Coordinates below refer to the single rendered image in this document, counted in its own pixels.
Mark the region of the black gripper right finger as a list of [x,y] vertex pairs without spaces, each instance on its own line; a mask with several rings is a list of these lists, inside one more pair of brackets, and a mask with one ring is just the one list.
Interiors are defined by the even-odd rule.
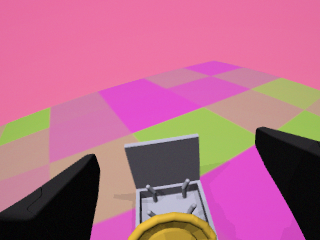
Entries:
[[320,240],[320,141],[260,127],[255,145],[305,240]]

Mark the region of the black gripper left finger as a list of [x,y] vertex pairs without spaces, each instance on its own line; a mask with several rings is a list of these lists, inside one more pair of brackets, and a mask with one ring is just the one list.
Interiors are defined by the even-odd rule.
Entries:
[[0,212],[0,240],[91,240],[100,167],[85,155]]

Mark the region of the grey dish rack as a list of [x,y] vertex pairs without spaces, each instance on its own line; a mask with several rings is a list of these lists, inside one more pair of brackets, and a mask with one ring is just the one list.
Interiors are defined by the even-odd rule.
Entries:
[[199,133],[124,144],[124,151],[137,189],[136,227],[149,217],[180,212],[208,221],[215,231],[200,181]]

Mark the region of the yellow round plate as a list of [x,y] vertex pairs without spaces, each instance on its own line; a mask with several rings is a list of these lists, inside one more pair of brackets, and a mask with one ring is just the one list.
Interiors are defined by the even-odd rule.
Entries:
[[192,213],[168,212],[149,217],[128,240],[217,240],[208,224]]

